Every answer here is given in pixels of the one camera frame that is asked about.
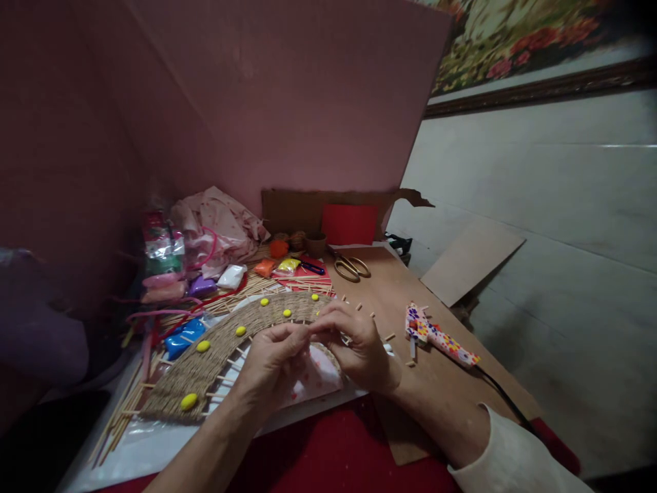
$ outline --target purple clay packet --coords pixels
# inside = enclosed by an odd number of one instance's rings
[[[206,294],[213,293],[217,290],[217,283],[213,279],[203,279],[203,276],[198,276],[190,286],[190,296],[198,298]]]

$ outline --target hand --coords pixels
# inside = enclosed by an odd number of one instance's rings
[[[282,324],[259,332],[228,397],[256,411],[262,424],[278,409],[305,367],[308,326]]]
[[[359,387],[390,394],[399,386],[402,369],[385,352],[373,318],[360,315],[347,303],[332,301],[322,308],[310,332]],[[349,346],[342,342],[340,332],[352,339]]]

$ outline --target black cable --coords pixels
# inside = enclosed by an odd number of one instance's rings
[[[504,402],[508,404],[508,406],[511,408],[513,413],[516,415],[516,417],[520,420],[520,424],[523,425],[525,428],[527,428],[527,431],[529,431],[533,436],[538,438],[540,441],[541,437],[537,433],[536,429],[534,426],[529,422],[529,420],[525,417],[524,414],[522,414],[522,411],[518,409],[518,406],[511,400],[511,397],[508,396],[508,394],[504,391],[504,389],[500,386],[499,383],[495,381],[493,377],[491,377],[488,373],[486,373],[480,366],[474,366],[476,370],[479,370],[484,377],[488,378],[490,382],[495,386],[495,388],[498,390],[502,398],[504,399]]]

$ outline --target white sleeve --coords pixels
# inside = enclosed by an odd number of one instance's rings
[[[463,493],[593,493],[538,438],[485,407],[491,418],[486,450],[462,469],[448,468]]]

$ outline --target floral painting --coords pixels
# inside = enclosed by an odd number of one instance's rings
[[[454,16],[432,96],[572,60],[630,40],[614,0],[417,0]]]

